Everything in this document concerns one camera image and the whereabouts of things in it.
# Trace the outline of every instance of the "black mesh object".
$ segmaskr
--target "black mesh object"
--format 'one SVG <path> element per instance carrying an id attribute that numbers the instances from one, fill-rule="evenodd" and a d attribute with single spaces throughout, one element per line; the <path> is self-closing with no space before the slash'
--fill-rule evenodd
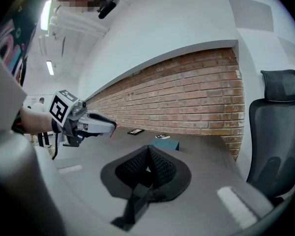
<path id="1" fill-rule="evenodd" d="M 153 186 L 147 200 L 162 202 L 176 198 L 187 188 L 191 172 L 182 161 L 154 146 L 143 146 L 105 165 L 101 180 L 112 196 L 127 200 L 139 184 Z"/>
<path id="2" fill-rule="evenodd" d="M 295 70 L 261 71 L 265 78 L 265 99 L 295 101 Z"/>
<path id="3" fill-rule="evenodd" d="M 247 182 L 268 198 L 295 184 L 295 102 L 255 100 L 249 108 L 252 162 Z"/>

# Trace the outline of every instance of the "chair backrest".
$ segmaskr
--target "chair backrest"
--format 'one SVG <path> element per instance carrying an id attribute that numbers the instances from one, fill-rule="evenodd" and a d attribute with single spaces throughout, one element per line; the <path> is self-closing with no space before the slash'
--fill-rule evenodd
<path id="1" fill-rule="evenodd" d="M 247 182 L 273 198 L 295 184 L 295 70 L 262 74 L 265 99 L 249 108 L 252 162 Z"/>

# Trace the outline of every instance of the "brick wall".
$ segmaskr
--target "brick wall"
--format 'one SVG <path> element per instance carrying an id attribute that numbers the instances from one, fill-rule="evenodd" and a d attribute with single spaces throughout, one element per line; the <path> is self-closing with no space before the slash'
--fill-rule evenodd
<path id="1" fill-rule="evenodd" d="M 234 158 L 243 135 L 242 81 L 230 48 L 150 66 L 95 95 L 88 108 L 124 127 L 222 136 Z"/>

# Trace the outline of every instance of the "chair headrest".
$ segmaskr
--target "chair headrest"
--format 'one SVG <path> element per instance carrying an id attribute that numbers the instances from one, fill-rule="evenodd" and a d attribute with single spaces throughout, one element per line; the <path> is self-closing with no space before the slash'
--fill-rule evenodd
<path id="1" fill-rule="evenodd" d="M 295 101 L 295 70 L 261 71 L 265 78 L 265 99 L 268 101 Z"/>

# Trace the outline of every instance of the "small box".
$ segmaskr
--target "small box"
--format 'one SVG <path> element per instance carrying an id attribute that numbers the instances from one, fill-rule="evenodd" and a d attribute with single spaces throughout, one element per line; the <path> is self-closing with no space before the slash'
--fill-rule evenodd
<path id="1" fill-rule="evenodd" d="M 179 142 L 171 139 L 153 139 L 148 145 L 155 145 L 163 148 L 179 150 Z"/>

